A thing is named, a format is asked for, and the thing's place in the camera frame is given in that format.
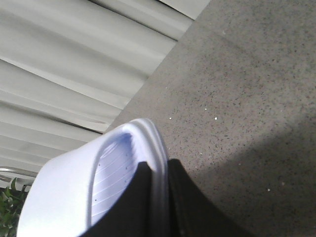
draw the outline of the curtain fold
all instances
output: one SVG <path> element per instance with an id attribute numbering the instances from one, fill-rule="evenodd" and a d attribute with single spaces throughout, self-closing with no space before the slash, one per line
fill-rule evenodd
<path id="1" fill-rule="evenodd" d="M 191 23 L 155 0 L 0 1 L 0 165 L 100 136 Z"/>

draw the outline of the green plant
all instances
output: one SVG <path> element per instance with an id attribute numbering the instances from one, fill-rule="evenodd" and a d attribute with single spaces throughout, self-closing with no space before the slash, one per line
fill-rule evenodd
<path id="1" fill-rule="evenodd" d="M 22 191 L 15 188 L 16 178 L 0 194 L 0 237 L 15 237 L 18 221 L 25 202 L 26 185 Z"/>

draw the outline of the gray speckled floor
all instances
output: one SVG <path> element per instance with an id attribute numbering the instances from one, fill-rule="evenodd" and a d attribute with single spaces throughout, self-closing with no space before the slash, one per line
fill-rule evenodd
<path id="1" fill-rule="evenodd" d="M 257 236 L 316 236 L 315 11 L 212 0 L 111 128 L 151 118 L 170 157 Z"/>

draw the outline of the granite surface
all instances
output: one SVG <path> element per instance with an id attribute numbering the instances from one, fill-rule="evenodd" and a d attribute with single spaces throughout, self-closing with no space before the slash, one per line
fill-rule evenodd
<path id="1" fill-rule="evenodd" d="M 316 1 L 212 0 L 110 129 L 170 158 L 259 237 L 316 236 Z"/>

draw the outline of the metal railing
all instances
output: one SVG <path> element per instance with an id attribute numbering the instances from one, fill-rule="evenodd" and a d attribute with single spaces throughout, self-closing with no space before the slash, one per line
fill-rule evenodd
<path id="1" fill-rule="evenodd" d="M 9 166 L 0 166 L 0 172 L 20 174 L 20 175 L 33 177 L 33 178 L 35 178 L 37 176 L 36 172 L 28 171 L 28 170 L 24 170 L 24 169 L 18 169 L 18 168 L 9 167 Z M 0 175 L 0 180 L 10 183 L 12 179 L 10 177 L 5 176 L 5 175 Z"/>

